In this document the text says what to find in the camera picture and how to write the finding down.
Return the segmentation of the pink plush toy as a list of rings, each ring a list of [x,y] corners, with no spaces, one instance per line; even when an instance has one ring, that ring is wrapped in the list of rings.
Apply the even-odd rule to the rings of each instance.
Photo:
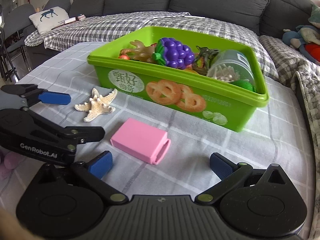
[[[11,172],[22,162],[24,156],[15,152],[1,150],[0,180],[8,178]]]

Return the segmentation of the white starfish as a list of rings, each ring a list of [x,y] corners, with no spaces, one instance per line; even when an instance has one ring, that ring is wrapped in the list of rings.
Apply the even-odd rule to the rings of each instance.
[[[116,108],[110,106],[110,104],[116,98],[117,94],[118,90],[114,89],[106,96],[103,96],[96,88],[93,88],[89,101],[83,104],[77,104],[74,108],[79,112],[87,113],[87,116],[84,117],[84,122],[92,122],[98,116],[111,114],[116,110]]]

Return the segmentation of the pink rectangular box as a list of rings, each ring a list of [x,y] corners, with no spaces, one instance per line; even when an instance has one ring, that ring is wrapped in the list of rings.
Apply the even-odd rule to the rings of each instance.
[[[151,165],[158,165],[171,145],[168,133],[133,118],[112,135],[111,145]]]

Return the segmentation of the light checked sheet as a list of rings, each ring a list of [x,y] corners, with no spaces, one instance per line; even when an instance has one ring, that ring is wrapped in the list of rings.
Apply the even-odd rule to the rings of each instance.
[[[86,113],[74,109],[74,104],[88,100],[98,79],[93,66],[87,64],[89,53],[101,42],[77,44],[44,62],[21,79],[21,83],[36,83],[39,87],[68,93],[68,106],[37,104],[32,110],[54,123],[65,126],[101,126],[106,135],[101,142],[80,145],[77,160],[89,161],[105,150],[113,155],[114,166],[104,177],[111,186],[132,194],[189,194],[200,192],[219,182],[209,167],[209,157],[219,152],[231,161],[267,168],[278,163],[292,180],[307,206],[313,207],[315,195],[315,165],[313,146],[294,92],[266,77],[270,99],[258,108],[245,128],[233,132],[216,124],[167,107],[119,93],[112,105],[116,111],[84,123]],[[171,139],[167,155],[159,165],[149,165],[110,144],[110,138],[128,118],[168,132]],[[24,159],[1,181],[1,207],[15,212],[16,205],[42,163]]]

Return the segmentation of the white deer print pillow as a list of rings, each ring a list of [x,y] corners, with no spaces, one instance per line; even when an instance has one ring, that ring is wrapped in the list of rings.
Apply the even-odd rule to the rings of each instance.
[[[53,7],[41,12],[37,12],[29,16],[29,19],[37,29],[40,35],[51,31],[53,28],[64,24],[69,19],[69,15],[65,9],[61,7]]]

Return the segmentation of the grey folding chair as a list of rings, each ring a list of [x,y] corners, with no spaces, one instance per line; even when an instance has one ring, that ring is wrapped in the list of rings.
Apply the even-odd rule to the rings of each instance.
[[[18,80],[20,79],[9,57],[9,53],[19,50],[25,64],[28,64],[24,51],[24,39],[20,35],[20,32],[32,24],[29,16],[34,13],[35,9],[31,4],[23,4],[11,11],[4,21],[4,26],[1,27],[1,78],[4,81],[11,80],[12,74]],[[5,41],[15,34],[18,36],[18,41],[7,48]]]

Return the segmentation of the grey plaid blanket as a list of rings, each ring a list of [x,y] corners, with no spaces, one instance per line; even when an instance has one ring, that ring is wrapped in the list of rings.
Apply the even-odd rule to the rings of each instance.
[[[189,30],[247,45],[253,49],[263,74],[279,80],[274,62],[254,31],[233,23],[192,16],[188,12],[146,11],[94,16],[45,34],[33,31],[24,42],[28,47],[44,44],[46,49],[64,51],[80,42],[111,42],[148,26]]]

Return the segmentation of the green round lid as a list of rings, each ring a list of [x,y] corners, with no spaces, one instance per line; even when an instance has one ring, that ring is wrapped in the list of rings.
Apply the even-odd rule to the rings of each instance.
[[[252,91],[252,92],[255,92],[255,93],[257,92],[255,86],[246,80],[236,80],[236,81],[230,82],[230,84],[238,86],[238,87],[246,89],[246,90],[249,90],[249,91]]]

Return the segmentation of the green plastic cookie box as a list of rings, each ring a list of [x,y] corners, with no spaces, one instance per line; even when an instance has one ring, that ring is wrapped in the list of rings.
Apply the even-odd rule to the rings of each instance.
[[[237,49],[249,60],[255,91],[228,85],[199,74],[135,60],[119,59],[120,50],[135,38],[150,45],[160,38],[176,38],[195,49],[208,45],[217,49]],[[264,76],[253,50],[241,43],[193,31],[144,27],[91,52],[87,62],[94,66],[101,87],[116,88],[126,94],[207,119],[208,112],[226,118],[224,127],[240,132],[258,107],[268,104]]]

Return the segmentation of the clear cotton swab jar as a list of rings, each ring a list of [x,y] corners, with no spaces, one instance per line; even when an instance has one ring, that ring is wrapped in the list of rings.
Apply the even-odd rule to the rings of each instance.
[[[206,76],[227,83],[242,80],[255,85],[247,57],[232,49],[218,53],[210,64]]]

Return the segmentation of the beige coral toy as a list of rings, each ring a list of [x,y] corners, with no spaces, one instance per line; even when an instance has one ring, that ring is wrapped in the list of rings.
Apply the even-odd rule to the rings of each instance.
[[[156,63],[152,58],[152,55],[155,52],[157,43],[154,43],[150,46],[145,46],[143,42],[134,40],[131,41],[130,44],[134,46],[134,48],[122,49],[118,57],[119,59]]]

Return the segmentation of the yellow toy piece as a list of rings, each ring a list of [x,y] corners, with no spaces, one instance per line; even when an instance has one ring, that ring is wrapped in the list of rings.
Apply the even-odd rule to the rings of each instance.
[[[198,74],[197,71],[195,71],[195,70],[193,70],[192,68],[189,68],[189,67],[185,68],[184,71],[189,72],[189,73],[193,73],[193,74]]]

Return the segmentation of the dark green plastic toy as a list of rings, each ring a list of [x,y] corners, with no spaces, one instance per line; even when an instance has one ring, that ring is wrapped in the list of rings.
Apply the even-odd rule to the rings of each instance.
[[[215,59],[220,51],[218,49],[209,49],[208,47],[196,46],[196,48],[199,52],[195,54],[192,69],[198,74],[206,76],[213,59]]]

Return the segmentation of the grey patterned quilt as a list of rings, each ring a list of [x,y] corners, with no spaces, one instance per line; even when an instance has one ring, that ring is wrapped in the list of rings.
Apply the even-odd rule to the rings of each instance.
[[[315,154],[316,189],[310,239],[319,239],[319,65],[307,60],[282,40],[266,35],[259,37],[274,62],[280,83],[302,93]]]

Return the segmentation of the purple toy grapes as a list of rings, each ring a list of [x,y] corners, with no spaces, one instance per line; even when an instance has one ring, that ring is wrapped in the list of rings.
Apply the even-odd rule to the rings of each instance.
[[[195,60],[189,46],[174,38],[161,38],[155,46],[152,59],[161,66],[184,70]]]

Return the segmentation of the red stuffed toy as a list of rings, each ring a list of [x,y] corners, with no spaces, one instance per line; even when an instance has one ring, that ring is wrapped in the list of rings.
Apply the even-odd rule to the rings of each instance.
[[[305,45],[305,49],[311,56],[311,58],[315,60],[315,62],[320,61],[320,45],[315,43],[308,43]]]

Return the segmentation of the blue stuffed toy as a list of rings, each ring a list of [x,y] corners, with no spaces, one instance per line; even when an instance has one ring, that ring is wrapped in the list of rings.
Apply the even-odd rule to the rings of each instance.
[[[283,30],[282,41],[289,47],[299,51],[309,61],[319,65],[315,62],[305,49],[308,43],[315,43],[319,45],[319,28],[313,25],[299,25],[296,31],[290,29]]]

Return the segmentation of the dark grey sofa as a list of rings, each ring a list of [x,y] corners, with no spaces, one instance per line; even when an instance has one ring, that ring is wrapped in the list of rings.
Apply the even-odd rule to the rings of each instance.
[[[284,29],[308,24],[310,0],[49,0],[72,17],[105,16],[138,11],[188,12],[243,26],[258,35],[281,38]]]

